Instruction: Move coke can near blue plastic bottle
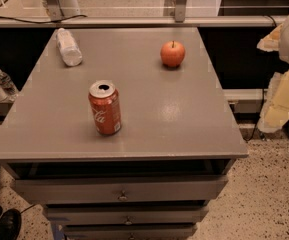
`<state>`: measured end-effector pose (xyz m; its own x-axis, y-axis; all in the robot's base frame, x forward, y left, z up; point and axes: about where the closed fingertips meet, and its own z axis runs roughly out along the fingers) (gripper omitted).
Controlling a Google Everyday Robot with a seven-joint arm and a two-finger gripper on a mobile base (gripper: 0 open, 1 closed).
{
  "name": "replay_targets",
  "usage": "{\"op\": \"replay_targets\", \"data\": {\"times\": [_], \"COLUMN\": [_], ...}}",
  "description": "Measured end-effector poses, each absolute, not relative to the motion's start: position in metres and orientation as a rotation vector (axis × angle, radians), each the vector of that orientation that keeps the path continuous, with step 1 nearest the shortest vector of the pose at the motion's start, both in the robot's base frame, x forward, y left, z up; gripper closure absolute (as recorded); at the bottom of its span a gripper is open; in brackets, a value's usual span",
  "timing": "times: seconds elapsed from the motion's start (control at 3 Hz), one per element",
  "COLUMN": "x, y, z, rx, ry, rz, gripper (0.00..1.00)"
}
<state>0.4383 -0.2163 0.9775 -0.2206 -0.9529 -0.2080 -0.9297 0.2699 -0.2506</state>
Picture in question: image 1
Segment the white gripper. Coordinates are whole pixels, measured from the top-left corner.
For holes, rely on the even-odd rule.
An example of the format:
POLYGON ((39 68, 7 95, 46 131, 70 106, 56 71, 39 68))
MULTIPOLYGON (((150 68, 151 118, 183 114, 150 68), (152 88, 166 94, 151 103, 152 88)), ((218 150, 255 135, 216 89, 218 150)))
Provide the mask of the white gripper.
MULTIPOLYGON (((289 64, 289 16, 283 26, 278 25, 262 38, 257 48, 265 52, 279 50, 280 59, 289 64)), ((257 127, 261 132, 274 133, 280 130, 288 120, 289 70, 283 74, 275 72, 271 78, 257 127)))

